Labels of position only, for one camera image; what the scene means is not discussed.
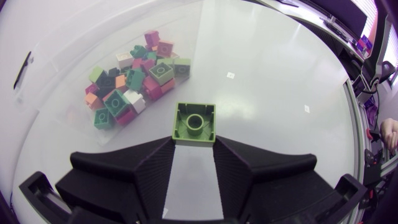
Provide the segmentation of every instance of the small white sticker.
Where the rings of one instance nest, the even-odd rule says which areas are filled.
[[[235,78],[235,74],[233,74],[232,72],[228,72],[228,73],[226,74],[226,76],[227,76],[228,78],[230,78],[230,79],[234,79],[234,78]]]
[[[169,210],[168,210],[167,208],[163,208],[163,215],[162,215],[162,218],[164,218],[164,217],[166,216],[166,214],[167,214],[168,211],[169,211]]]
[[[310,113],[310,107],[307,105],[304,105],[304,111],[307,113]]]

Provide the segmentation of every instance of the lego brick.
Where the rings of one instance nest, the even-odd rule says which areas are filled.
[[[92,81],[93,83],[96,83],[97,79],[99,79],[100,77],[105,77],[105,76],[106,76],[106,72],[101,67],[96,66],[93,68],[93,71],[88,76],[88,79],[90,81]]]
[[[122,92],[114,90],[108,99],[104,101],[104,104],[112,116],[117,117],[129,107],[130,102],[123,96]]]
[[[145,47],[143,47],[141,45],[135,45],[134,50],[130,51],[130,54],[134,58],[142,58],[146,52],[147,52],[147,49],[145,49]]]
[[[131,90],[139,91],[142,87],[145,74],[137,70],[129,70],[126,77],[126,86]]]
[[[132,69],[135,68],[140,68],[141,67],[141,63],[142,63],[142,58],[136,58],[134,59],[134,61],[132,61]]]
[[[104,107],[104,104],[102,104],[102,101],[96,95],[94,95],[92,93],[88,93],[85,96],[85,103],[92,110],[97,110],[97,109]]]
[[[86,91],[86,95],[87,95],[88,93],[95,93],[95,92],[98,91],[98,86],[95,85],[94,83],[92,83],[91,85],[89,85],[89,86],[86,88],[85,91]]]
[[[167,93],[169,90],[171,90],[174,86],[175,86],[175,79],[172,78],[170,81],[168,81],[167,83],[165,83],[164,85],[162,85],[162,86],[160,87],[160,89],[162,90],[162,93],[165,94],[165,93]]]
[[[141,113],[145,109],[145,100],[141,94],[138,94],[136,91],[133,90],[128,90],[123,95],[132,104],[132,107],[137,112],[137,114]]]
[[[95,111],[94,126],[98,129],[109,129],[114,124],[113,117],[108,109],[102,108]]]
[[[155,60],[153,59],[148,59],[141,63],[141,69],[146,75],[149,75],[149,69],[153,68],[154,66]]]
[[[127,125],[136,117],[135,112],[129,106],[128,109],[123,111],[119,116],[115,117],[115,120],[120,125]]]
[[[102,88],[102,89],[99,89],[97,92],[95,92],[95,95],[99,99],[103,99],[107,94],[112,92],[112,90],[114,90],[114,88]]]
[[[111,68],[109,69],[108,76],[109,77],[116,77],[120,74],[120,70],[118,68]]]
[[[156,65],[158,65],[160,63],[165,63],[166,65],[169,65],[170,67],[173,67],[174,66],[174,59],[172,59],[172,58],[158,59],[156,61]]]
[[[173,52],[173,42],[161,40],[157,46],[156,55],[161,57],[170,57]]]
[[[122,93],[127,91],[128,87],[126,86],[126,77],[124,75],[120,75],[115,78],[116,80],[116,89],[120,90]]]
[[[148,46],[156,46],[159,44],[159,32],[156,30],[150,30],[144,34],[145,40]]]
[[[115,77],[100,77],[99,79],[97,79],[97,86],[99,89],[103,89],[103,88],[110,88],[110,89],[114,89],[115,87]]]
[[[169,65],[160,63],[149,69],[149,75],[156,80],[159,85],[163,85],[174,78],[174,70]]]
[[[107,100],[107,99],[109,98],[109,96],[112,95],[112,93],[113,93],[113,90],[112,90],[111,92],[109,92],[106,96],[104,96],[104,97],[102,98],[102,101]]]
[[[215,142],[216,105],[177,103],[172,138],[181,141]]]
[[[160,85],[150,76],[145,77],[142,86],[151,100],[157,100],[163,95]]]
[[[130,67],[134,60],[129,52],[117,54],[116,58],[118,59],[120,69]]]
[[[148,52],[147,53],[147,59],[156,60],[156,52]]]
[[[174,74],[176,77],[188,77],[191,70],[191,59],[176,58],[174,59]]]

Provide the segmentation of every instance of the computer monitor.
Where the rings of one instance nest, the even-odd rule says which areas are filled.
[[[366,15],[351,0],[301,0],[328,17],[334,16],[336,23],[356,40],[361,37]]]

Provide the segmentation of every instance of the pile of lego bricks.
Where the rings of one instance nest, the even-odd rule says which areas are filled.
[[[95,111],[96,128],[127,125],[146,108],[144,96],[158,100],[174,87],[175,77],[189,77],[191,60],[173,53],[173,42],[161,40],[155,30],[144,37],[145,47],[116,55],[119,68],[106,72],[96,66],[90,74],[85,103]]]

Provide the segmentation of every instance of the light green lego brick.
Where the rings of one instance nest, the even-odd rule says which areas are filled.
[[[188,77],[191,70],[191,59],[176,58],[174,59],[174,74],[176,77]]]
[[[149,69],[149,75],[156,80],[159,85],[164,85],[174,78],[174,70],[171,66],[160,63]]]
[[[216,105],[177,103],[174,116],[173,140],[215,142]]]
[[[114,124],[113,117],[107,108],[101,108],[95,111],[94,126],[98,129],[112,128]]]
[[[96,66],[96,67],[93,69],[93,71],[91,72],[91,74],[90,74],[90,76],[88,77],[88,79],[89,79],[90,81],[92,81],[93,83],[95,83],[95,82],[97,82],[97,79],[98,79],[101,75],[104,75],[104,74],[103,74],[104,72],[105,72],[105,71],[104,71],[101,67]]]
[[[130,102],[120,90],[114,90],[104,104],[112,116],[117,117],[129,107]]]
[[[138,70],[129,70],[127,72],[126,86],[131,90],[139,91],[144,79],[145,73]]]

